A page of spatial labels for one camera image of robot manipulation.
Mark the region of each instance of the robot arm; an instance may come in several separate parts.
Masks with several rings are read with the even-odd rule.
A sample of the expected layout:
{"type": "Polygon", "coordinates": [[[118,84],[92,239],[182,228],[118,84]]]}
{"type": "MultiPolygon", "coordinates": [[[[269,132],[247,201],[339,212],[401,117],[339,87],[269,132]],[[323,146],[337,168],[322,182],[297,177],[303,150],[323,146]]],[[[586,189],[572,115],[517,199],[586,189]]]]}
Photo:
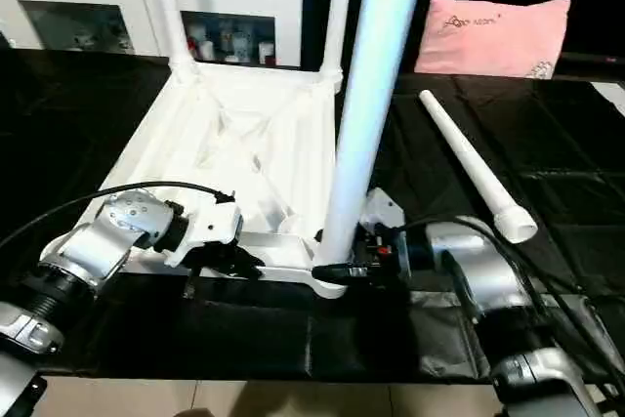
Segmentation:
{"type": "Polygon", "coordinates": [[[453,278],[507,414],[601,416],[575,365],[536,317],[518,274],[496,247],[476,230],[456,224],[429,225],[426,235],[437,269],[453,278]]]}
{"type": "MultiPolygon", "coordinates": [[[[469,222],[489,231],[478,220],[469,222]]],[[[437,271],[453,279],[508,415],[601,415],[577,368],[537,317],[521,277],[481,233],[459,224],[430,224],[425,237],[410,245],[404,231],[392,230],[403,225],[403,212],[378,189],[370,192],[360,223],[366,249],[358,252],[357,235],[353,261],[314,268],[316,278],[385,287],[409,275],[406,258],[434,262],[437,271]]]]}
{"type": "Polygon", "coordinates": [[[261,264],[257,260],[243,267],[220,261],[225,249],[228,259],[241,259],[235,250],[242,217],[234,202],[206,204],[187,217],[183,212],[184,207],[161,202],[145,190],[115,194],[92,223],[68,233],[0,301],[0,338],[16,352],[0,353],[0,416],[30,415],[45,391],[37,370],[18,356],[55,353],[66,331],[87,313],[134,248],[164,253],[171,267],[184,264],[187,254],[200,248],[198,255],[189,256],[190,268],[254,275],[254,266],[261,264]],[[211,265],[213,257],[217,265],[211,265]]]}

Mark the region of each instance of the black tablecloth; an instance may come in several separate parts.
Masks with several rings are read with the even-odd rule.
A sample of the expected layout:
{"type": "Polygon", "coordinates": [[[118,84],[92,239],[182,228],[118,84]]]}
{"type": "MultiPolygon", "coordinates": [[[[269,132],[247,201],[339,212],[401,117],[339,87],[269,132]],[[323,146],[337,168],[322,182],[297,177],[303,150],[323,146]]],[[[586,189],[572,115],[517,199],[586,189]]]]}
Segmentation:
{"type": "MultiPolygon", "coordinates": [[[[0,233],[96,188],[169,75],[163,62],[80,53],[0,53],[0,233]]],[[[462,213],[490,221],[416,99],[431,89],[507,188],[540,222],[523,249],[580,285],[625,351],[625,117],[590,84],[520,79],[401,77],[372,186],[408,218],[462,213]]],[[[81,208],[3,253],[11,275],[32,265],[81,208]]],[[[448,279],[416,272],[412,288],[348,292],[339,301],[301,285],[121,275],[69,335],[51,373],[170,379],[483,381],[471,325],[445,300],[448,279]]],[[[577,308],[593,322],[593,309],[577,308]]]]}

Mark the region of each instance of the white plastic tube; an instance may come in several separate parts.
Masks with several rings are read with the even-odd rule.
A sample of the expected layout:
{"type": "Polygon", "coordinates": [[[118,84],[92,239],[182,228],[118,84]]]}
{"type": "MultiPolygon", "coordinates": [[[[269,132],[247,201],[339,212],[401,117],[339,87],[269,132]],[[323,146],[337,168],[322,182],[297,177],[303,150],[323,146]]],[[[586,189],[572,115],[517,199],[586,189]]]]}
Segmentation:
{"type": "Polygon", "coordinates": [[[169,42],[169,67],[179,78],[195,74],[195,60],[188,51],[183,19],[176,0],[159,0],[169,42]]]}
{"type": "Polygon", "coordinates": [[[362,0],[318,265],[350,257],[415,3],[362,0]]]}
{"type": "Polygon", "coordinates": [[[511,243],[522,243],[536,234],[534,219],[506,191],[432,92],[424,90],[419,98],[492,212],[499,232],[511,243]]]}
{"type": "Polygon", "coordinates": [[[325,49],[323,51],[323,64],[321,73],[326,75],[339,75],[342,80],[341,57],[343,56],[343,40],[345,38],[345,25],[348,18],[348,5],[350,0],[330,0],[330,14],[325,36],[325,49]]]}

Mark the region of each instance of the pink pillow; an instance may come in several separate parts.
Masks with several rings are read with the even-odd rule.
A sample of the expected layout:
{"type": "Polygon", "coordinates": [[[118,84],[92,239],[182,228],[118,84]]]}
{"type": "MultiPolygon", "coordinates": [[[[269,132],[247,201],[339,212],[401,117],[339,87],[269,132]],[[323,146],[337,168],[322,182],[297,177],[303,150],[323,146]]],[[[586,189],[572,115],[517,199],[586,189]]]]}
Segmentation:
{"type": "Polygon", "coordinates": [[[415,72],[551,78],[570,0],[431,0],[415,72]]]}

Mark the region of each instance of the tiled floor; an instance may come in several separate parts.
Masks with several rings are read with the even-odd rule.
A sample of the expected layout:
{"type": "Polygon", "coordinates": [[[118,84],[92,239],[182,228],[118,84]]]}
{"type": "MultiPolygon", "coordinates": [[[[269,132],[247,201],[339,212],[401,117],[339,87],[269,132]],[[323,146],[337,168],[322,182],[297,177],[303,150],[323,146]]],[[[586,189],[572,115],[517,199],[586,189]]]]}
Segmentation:
{"type": "Polygon", "coordinates": [[[488,386],[80,378],[48,385],[35,417],[491,417],[501,409],[488,386]]]}

